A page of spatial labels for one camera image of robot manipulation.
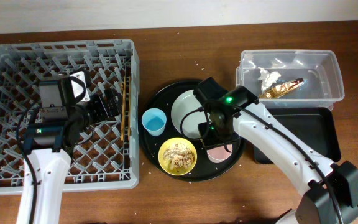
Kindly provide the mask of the pink cup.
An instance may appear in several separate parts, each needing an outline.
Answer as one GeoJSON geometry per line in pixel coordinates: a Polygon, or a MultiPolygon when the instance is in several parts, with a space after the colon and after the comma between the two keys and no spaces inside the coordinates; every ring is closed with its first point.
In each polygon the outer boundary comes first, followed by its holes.
{"type": "Polygon", "coordinates": [[[208,159],[213,163],[221,163],[228,159],[232,154],[232,144],[227,146],[219,146],[207,151],[208,159]]]}

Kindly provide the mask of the food scraps pile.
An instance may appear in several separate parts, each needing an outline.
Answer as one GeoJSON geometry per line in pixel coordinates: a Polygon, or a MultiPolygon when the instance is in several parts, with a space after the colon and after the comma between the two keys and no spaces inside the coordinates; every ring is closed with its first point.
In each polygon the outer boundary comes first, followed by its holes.
{"type": "Polygon", "coordinates": [[[177,143],[167,148],[163,153],[163,159],[170,170],[187,169],[194,164],[195,155],[186,145],[177,143]]]}

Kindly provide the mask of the yellow bowl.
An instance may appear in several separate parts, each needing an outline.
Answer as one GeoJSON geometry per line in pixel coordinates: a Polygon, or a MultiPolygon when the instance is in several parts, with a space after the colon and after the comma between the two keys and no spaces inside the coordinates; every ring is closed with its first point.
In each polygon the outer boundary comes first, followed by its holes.
{"type": "Polygon", "coordinates": [[[165,172],[167,172],[168,174],[174,175],[174,176],[182,176],[182,175],[185,175],[185,174],[191,172],[191,170],[196,165],[197,158],[198,158],[198,156],[197,156],[197,152],[196,152],[196,149],[195,149],[194,145],[190,141],[188,141],[187,139],[184,139],[184,138],[171,138],[171,139],[165,141],[162,144],[162,146],[160,147],[159,152],[158,152],[158,162],[159,162],[161,168],[165,172]],[[164,159],[163,159],[163,153],[167,150],[168,147],[170,147],[170,146],[172,146],[174,144],[177,144],[177,143],[182,143],[182,144],[186,145],[188,148],[191,149],[191,151],[195,155],[195,162],[191,167],[189,167],[187,169],[173,169],[173,170],[170,170],[168,168],[167,162],[165,162],[164,159]]]}

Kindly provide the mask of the light blue cup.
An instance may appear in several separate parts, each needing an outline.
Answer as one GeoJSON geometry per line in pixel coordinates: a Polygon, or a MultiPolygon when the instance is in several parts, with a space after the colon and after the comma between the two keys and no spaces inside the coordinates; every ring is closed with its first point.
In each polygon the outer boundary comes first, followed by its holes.
{"type": "Polygon", "coordinates": [[[158,108],[150,108],[142,115],[142,125],[152,136],[161,135],[167,123],[166,114],[158,108]]]}

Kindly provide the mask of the gold foil wrapper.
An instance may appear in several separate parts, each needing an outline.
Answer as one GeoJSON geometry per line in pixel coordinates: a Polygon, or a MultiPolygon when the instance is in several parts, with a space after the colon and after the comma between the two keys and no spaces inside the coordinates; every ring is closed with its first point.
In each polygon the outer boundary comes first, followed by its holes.
{"type": "Polygon", "coordinates": [[[264,99],[281,98],[282,96],[287,95],[290,92],[295,91],[297,88],[304,85],[304,82],[305,81],[303,78],[297,78],[295,80],[273,86],[263,94],[259,95],[259,98],[264,98],[264,99]]]}

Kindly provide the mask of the white tissue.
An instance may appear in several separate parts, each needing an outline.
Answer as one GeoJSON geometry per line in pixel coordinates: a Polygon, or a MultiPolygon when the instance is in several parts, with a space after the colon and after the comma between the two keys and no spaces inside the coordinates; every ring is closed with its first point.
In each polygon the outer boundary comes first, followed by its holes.
{"type": "Polygon", "coordinates": [[[281,74],[277,71],[269,72],[266,69],[259,67],[260,77],[258,78],[261,81],[261,93],[265,93],[269,88],[272,87],[274,83],[281,77],[281,74]]]}

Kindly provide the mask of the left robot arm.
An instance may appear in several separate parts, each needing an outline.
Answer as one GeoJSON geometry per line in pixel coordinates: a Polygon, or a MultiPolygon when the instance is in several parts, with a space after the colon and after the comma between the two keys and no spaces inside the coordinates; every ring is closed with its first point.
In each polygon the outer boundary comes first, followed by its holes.
{"type": "Polygon", "coordinates": [[[39,82],[40,102],[25,110],[28,126],[17,146],[24,158],[24,184],[18,223],[58,223],[63,186],[80,134],[93,124],[123,114],[123,95],[105,89],[89,96],[85,72],[39,82]]]}

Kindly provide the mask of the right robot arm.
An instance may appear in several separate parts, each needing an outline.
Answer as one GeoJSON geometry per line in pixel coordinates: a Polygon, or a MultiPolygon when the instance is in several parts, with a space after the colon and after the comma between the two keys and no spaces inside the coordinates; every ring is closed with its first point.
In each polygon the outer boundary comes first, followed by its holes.
{"type": "Polygon", "coordinates": [[[248,140],[302,196],[298,208],[282,215],[278,223],[352,223],[358,217],[358,168],[353,163],[337,165],[310,148],[243,86],[227,91],[209,77],[193,94],[222,143],[233,134],[248,140]]]}

